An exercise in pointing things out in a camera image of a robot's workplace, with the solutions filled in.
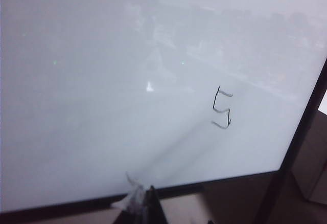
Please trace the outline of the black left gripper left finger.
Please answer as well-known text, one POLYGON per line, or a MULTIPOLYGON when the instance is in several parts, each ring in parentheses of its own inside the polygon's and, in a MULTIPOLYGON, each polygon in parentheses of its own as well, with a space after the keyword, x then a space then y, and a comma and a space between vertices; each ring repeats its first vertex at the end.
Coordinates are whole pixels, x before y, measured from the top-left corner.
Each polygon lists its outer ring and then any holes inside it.
POLYGON ((137 211, 123 210, 114 223, 168 223, 156 189, 151 186, 145 192, 143 203, 137 211))

